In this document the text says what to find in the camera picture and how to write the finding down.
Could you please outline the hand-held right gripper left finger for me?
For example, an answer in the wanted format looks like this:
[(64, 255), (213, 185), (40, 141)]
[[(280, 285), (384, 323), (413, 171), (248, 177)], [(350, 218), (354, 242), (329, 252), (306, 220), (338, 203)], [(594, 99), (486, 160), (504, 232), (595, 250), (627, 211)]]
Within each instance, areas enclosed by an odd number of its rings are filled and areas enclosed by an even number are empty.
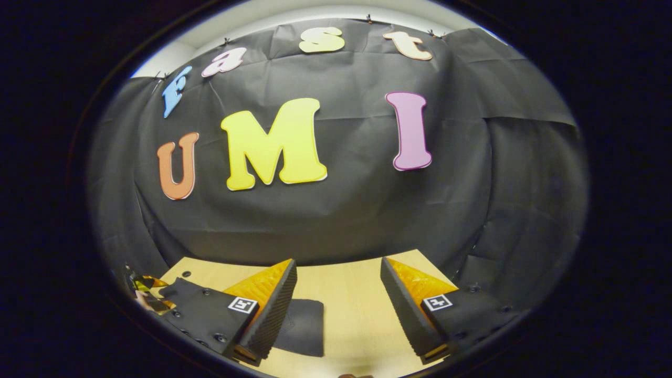
[(276, 342), (296, 281), (292, 259), (225, 290), (177, 278), (159, 290), (163, 299), (174, 304), (163, 319), (220, 355), (259, 366)]

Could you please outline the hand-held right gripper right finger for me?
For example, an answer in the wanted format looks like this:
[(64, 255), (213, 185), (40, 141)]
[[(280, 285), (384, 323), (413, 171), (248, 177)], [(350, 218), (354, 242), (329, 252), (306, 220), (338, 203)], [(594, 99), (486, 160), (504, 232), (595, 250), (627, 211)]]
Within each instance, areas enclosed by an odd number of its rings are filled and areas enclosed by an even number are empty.
[(458, 289), (388, 257), (381, 260), (380, 279), (423, 364), (467, 352), (520, 315), (478, 285)]

